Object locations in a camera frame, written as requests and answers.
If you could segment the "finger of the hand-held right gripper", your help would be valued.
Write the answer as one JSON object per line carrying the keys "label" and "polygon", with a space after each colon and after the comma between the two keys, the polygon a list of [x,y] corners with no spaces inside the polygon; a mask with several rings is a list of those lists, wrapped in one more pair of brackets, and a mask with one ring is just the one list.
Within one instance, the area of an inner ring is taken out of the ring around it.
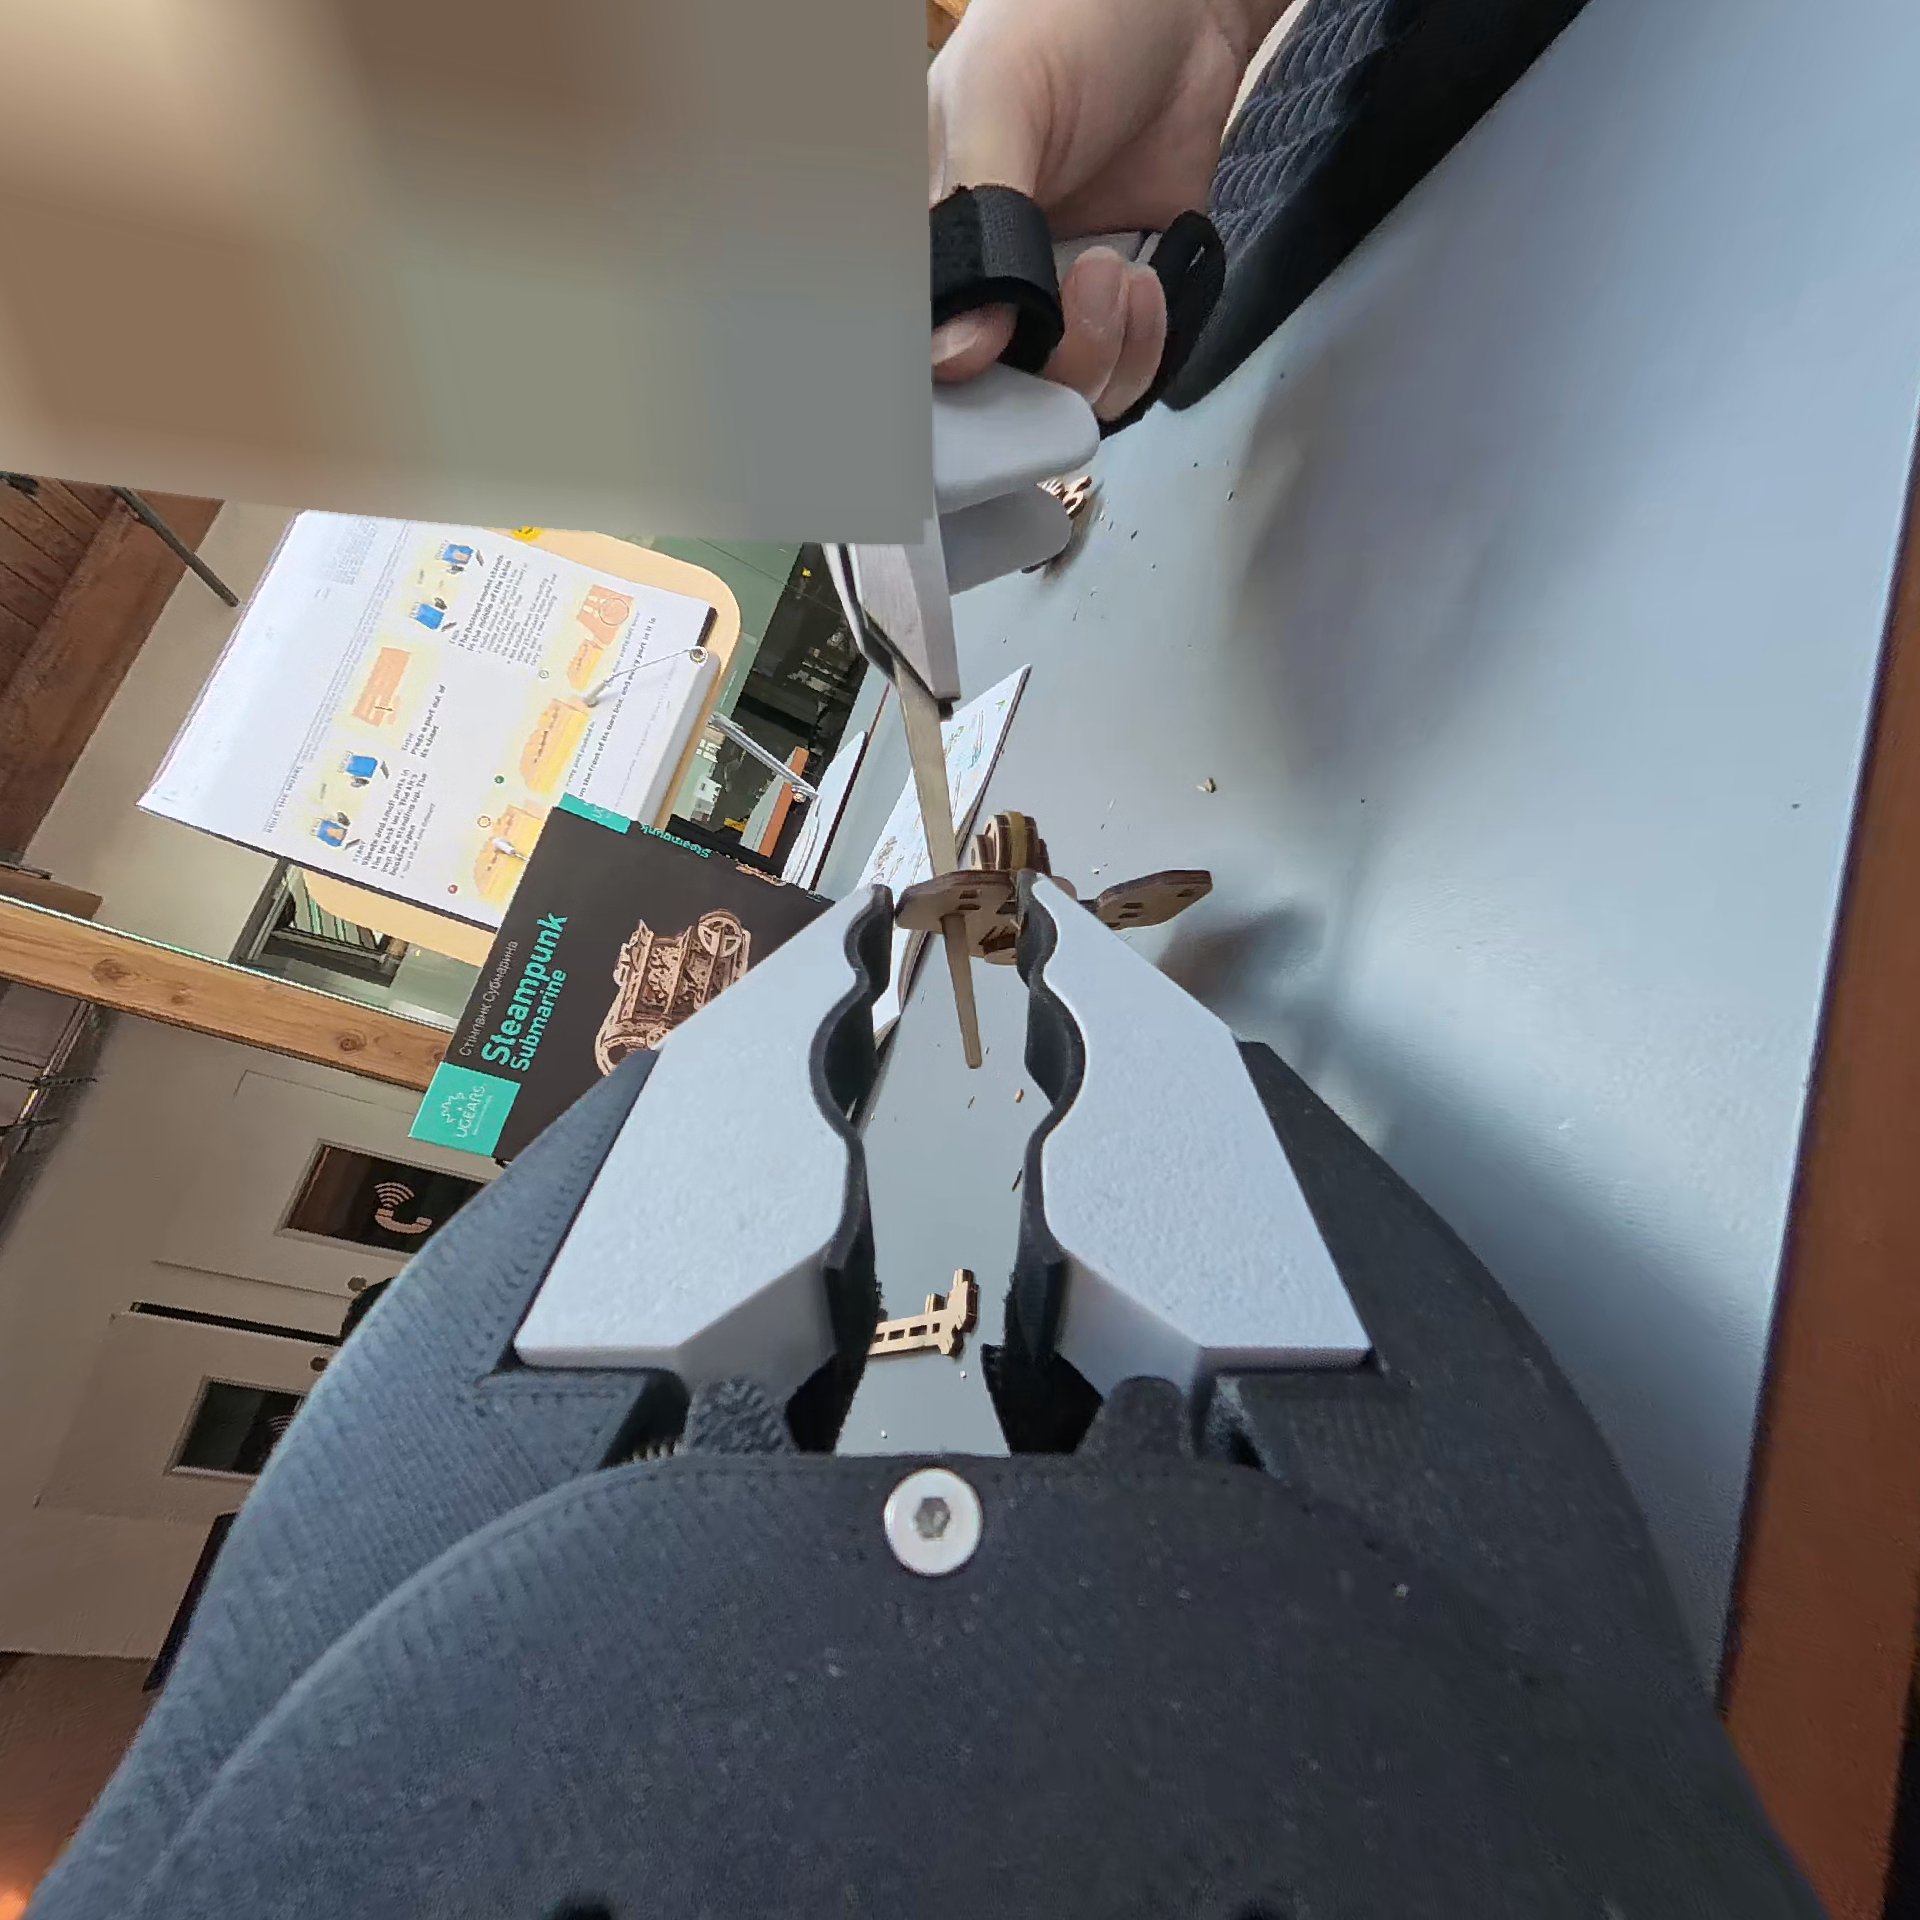
{"label": "finger of the hand-held right gripper", "polygon": [[1078,392],[1017,367],[929,388],[933,494],[957,513],[1088,463],[1100,420]]}
{"label": "finger of the hand-held right gripper", "polygon": [[1042,484],[938,513],[951,593],[1053,561],[1071,542],[1071,513]]}

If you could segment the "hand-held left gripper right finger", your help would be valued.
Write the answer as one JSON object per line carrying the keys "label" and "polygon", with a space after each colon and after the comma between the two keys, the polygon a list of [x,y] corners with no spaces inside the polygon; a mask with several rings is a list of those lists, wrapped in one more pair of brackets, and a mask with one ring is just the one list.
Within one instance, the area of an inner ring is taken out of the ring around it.
{"label": "hand-held left gripper right finger", "polygon": [[1071,1451],[1135,1377],[1193,1419],[1222,1376],[1350,1372],[1352,1297],[1233,1032],[1052,878],[1020,880],[1024,1067],[1044,1097],[1000,1342],[1014,1454]]}

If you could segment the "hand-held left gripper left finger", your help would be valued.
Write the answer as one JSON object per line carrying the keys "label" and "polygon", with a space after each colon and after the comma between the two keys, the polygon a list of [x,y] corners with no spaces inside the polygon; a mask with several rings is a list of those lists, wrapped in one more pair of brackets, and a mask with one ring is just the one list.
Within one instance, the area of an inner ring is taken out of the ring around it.
{"label": "hand-held left gripper left finger", "polygon": [[753,1380],[833,1451],[879,1318],[857,1136],[894,896],[854,886],[661,1045],[517,1331],[536,1368]]}

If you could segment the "thin wooden stick part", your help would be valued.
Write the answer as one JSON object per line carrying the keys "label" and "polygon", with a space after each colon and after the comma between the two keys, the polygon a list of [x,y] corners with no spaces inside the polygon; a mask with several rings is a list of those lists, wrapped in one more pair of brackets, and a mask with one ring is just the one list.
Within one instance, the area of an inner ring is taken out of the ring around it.
{"label": "thin wooden stick part", "polygon": [[[933,693],[904,663],[896,665],[896,696],[902,718],[909,773],[914,777],[924,821],[928,859],[933,876],[941,878],[957,870],[953,807],[943,760],[943,719]],[[957,917],[946,917],[941,921],[941,929],[964,1060],[968,1070],[978,1070],[982,1065],[982,1052],[976,1022],[967,929]]]}

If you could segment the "wooden model assembly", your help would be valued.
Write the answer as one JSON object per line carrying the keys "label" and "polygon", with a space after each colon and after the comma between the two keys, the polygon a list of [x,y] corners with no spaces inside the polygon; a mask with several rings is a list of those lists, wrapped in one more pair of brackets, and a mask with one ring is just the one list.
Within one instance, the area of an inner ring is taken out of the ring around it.
{"label": "wooden model assembly", "polygon": [[[1048,845],[1029,813],[997,811],[976,829],[960,870],[920,880],[897,896],[896,928],[938,932],[956,924],[968,958],[1010,966],[1022,926],[1017,881],[1025,872],[1052,876]],[[1152,870],[1118,880],[1081,905],[1105,928],[1152,928],[1176,918],[1210,889],[1209,870]]]}

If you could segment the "black model kit box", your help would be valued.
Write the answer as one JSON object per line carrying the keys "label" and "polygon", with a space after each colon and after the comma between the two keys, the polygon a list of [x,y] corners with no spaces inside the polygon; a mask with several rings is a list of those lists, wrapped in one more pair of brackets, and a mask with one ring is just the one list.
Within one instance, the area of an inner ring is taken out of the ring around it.
{"label": "black model kit box", "polygon": [[722,853],[564,800],[518,878],[412,1137],[511,1160],[826,908]]}

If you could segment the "person's right hand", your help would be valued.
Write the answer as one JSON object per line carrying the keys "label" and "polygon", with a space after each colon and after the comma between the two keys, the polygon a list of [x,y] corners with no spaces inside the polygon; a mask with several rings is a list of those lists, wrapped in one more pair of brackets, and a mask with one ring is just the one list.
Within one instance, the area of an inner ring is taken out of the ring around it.
{"label": "person's right hand", "polygon": [[[928,204],[1007,184],[1056,238],[1164,230],[1209,198],[1218,144],[1285,1],[973,1],[928,68]],[[1062,337],[1044,376],[1102,422],[1156,379],[1168,304],[1156,275],[1110,246],[1060,281]],[[999,361],[1014,313],[984,307],[936,327],[933,374]]]}

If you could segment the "assembly instruction booklet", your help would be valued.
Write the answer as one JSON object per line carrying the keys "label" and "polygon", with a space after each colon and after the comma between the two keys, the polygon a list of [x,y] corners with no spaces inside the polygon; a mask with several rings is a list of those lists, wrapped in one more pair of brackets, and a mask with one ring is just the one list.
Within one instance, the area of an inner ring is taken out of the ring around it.
{"label": "assembly instruction booklet", "polygon": [[[992,779],[992,768],[1000,753],[1000,743],[1014,719],[1029,665],[1007,675],[989,691],[960,707],[953,718],[943,721],[943,766],[949,781],[951,823],[956,845],[964,845],[976,823],[976,811]],[[869,861],[864,863],[860,885],[884,885],[894,896],[906,886],[919,885],[933,876],[933,863],[926,847],[919,789],[911,779],[904,781],[901,797],[887,824],[879,831]],[[920,929],[896,928],[892,944],[892,981],[873,1006],[873,1037],[887,1041],[889,1032],[901,1020],[902,998],[911,989],[911,977],[924,958],[928,935]]]}

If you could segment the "notched wooden strip part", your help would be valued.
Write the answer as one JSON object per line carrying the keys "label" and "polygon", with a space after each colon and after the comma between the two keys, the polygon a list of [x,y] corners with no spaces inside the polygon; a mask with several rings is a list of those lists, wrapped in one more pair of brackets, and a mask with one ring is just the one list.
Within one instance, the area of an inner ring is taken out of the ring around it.
{"label": "notched wooden strip part", "polygon": [[870,1336],[869,1360],[936,1352],[956,1360],[976,1327],[978,1284],[973,1271],[960,1265],[946,1291],[926,1296],[924,1308],[896,1318],[881,1318]]}

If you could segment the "wooden beam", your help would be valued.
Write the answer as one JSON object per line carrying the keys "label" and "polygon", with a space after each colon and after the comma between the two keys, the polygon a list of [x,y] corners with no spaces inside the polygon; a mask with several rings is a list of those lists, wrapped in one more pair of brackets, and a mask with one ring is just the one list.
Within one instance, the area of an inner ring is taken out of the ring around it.
{"label": "wooden beam", "polygon": [[439,1027],[12,899],[2,975],[415,1093],[447,1046]]}

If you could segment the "printed instruction sheet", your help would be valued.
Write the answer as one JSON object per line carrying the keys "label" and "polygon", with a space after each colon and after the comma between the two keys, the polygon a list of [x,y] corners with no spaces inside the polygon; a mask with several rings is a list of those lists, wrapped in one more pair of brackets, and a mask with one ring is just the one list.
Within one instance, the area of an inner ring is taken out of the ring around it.
{"label": "printed instruction sheet", "polygon": [[141,809],[490,937],[632,613],[551,534],[297,513]]}

